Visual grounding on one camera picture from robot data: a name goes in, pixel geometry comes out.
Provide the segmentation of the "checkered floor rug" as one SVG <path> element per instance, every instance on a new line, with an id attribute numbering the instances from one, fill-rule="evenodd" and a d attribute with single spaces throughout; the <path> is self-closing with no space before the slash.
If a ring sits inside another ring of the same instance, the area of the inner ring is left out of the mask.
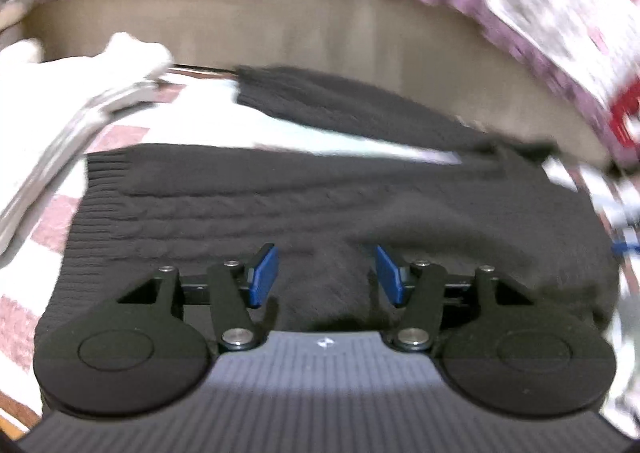
<path id="1" fill-rule="evenodd" d="M 43 404 L 35 343 L 168 261 L 195 272 L 264 242 L 280 249 L 276 329 L 390 321 L 347 263 L 376 237 L 452 270 L 492 258 L 605 329 L 620 374 L 605 416 L 639 431 L 639 189 L 386 90 L 292 68 L 175 75 L 109 124 L 1 262 L 1 414 Z"/>

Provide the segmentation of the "beige bed frame side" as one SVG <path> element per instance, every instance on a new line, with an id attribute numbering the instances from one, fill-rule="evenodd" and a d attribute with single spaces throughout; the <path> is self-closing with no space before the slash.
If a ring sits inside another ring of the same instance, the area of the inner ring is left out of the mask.
<path id="1" fill-rule="evenodd" d="M 489 43 L 478 24 L 415 0 L 50 0 L 24 20 L 50 59 L 126 32 L 211 69 L 291 65 L 385 88 L 482 128 L 610 157 L 570 102 Z"/>

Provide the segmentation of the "dark grey knit sweater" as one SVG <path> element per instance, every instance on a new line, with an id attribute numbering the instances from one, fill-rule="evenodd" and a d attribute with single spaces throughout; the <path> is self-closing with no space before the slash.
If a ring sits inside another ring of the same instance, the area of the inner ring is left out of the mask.
<path id="1" fill-rule="evenodd" d="M 265 317 L 292 332 L 379 329 L 397 314 L 371 277 L 375 247 L 462 274 L 493 265 L 604 329 L 618 297 L 611 241 L 589 196 L 552 184 L 547 142 L 465 127 L 386 90 L 284 66 L 237 71 L 239 101 L 277 120 L 451 151 L 456 165 L 139 144 L 87 160 L 88 188 L 35 334 L 160 265 L 202 273 L 272 243 Z"/>

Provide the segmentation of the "white folded garment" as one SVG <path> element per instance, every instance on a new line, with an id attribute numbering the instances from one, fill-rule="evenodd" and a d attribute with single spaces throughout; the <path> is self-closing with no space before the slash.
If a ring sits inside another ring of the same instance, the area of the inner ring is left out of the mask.
<path id="1" fill-rule="evenodd" d="M 42 60 L 38 40 L 1 50 L 1 249 L 49 182 L 112 115 L 149 101 L 169 50 L 116 33 L 94 57 Z"/>

